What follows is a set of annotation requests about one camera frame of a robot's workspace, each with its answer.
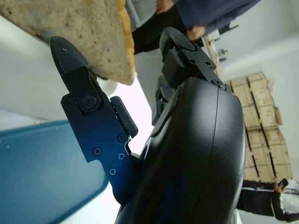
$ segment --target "white wall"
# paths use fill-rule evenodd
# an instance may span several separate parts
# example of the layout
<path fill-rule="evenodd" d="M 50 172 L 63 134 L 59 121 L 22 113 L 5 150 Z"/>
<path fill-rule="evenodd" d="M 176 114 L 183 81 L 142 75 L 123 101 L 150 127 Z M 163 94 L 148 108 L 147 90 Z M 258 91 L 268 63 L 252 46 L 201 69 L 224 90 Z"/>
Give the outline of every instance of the white wall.
<path fill-rule="evenodd" d="M 289 0 L 292 8 L 292 15 L 297 26 L 297 30 L 299 30 L 299 1 L 298 0 Z"/>
<path fill-rule="evenodd" d="M 232 64 L 240 56 L 296 33 L 298 28 L 292 12 L 289 1 L 261 0 L 238 17 L 232 22 L 232 26 L 239 24 L 239 27 L 224 33 L 215 43 L 217 48 L 228 49 L 227 61 L 222 66 Z"/>

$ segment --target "bolt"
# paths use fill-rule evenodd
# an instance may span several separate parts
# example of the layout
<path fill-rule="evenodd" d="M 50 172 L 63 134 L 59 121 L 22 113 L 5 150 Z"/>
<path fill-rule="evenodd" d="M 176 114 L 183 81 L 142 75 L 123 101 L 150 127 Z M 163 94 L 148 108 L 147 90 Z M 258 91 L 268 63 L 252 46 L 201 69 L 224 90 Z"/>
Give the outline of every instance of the bolt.
<path fill-rule="evenodd" d="M 75 102 L 75 98 L 73 96 L 69 96 L 66 101 L 68 104 L 73 104 Z"/>
<path fill-rule="evenodd" d="M 83 98 L 82 104 L 85 108 L 91 109 L 93 108 L 97 103 L 97 99 L 91 95 L 87 95 Z"/>
<path fill-rule="evenodd" d="M 118 154 L 118 158 L 119 158 L 120 160 L 123 160 L 123 159 L 125 158 L 125 154 L 124 154 L 124 153 L 120 153 L 120 154 Z"/>
<path fill-rule="evenodd" d="M 115 175 L 115 173 L 116 173 L 116 169 L 111 169 L 110 171 L 109 171 L 109 174 L 111 175 L 111 176 L 114 176 Z"/>
<path fill-rule="evenodd" d="M 124 134 L 119 134 L 119 135 L 117 136 L 117 140 L 118 140 L 119 142 L 124 142 L 124 141 L 126 140 L 126 136 L 125 136 Z"/>
<path fill-rule="evenodd" d="M 102 154 L 102 149 L 101 149 L 100 147 L 96 147 L 96 148 L 94 148 L 94 149 L 93 149 L 93 154 L 94 154 L 95 156 L 99 156 L 99 155 L 101 155 L 101 154 Z"/>

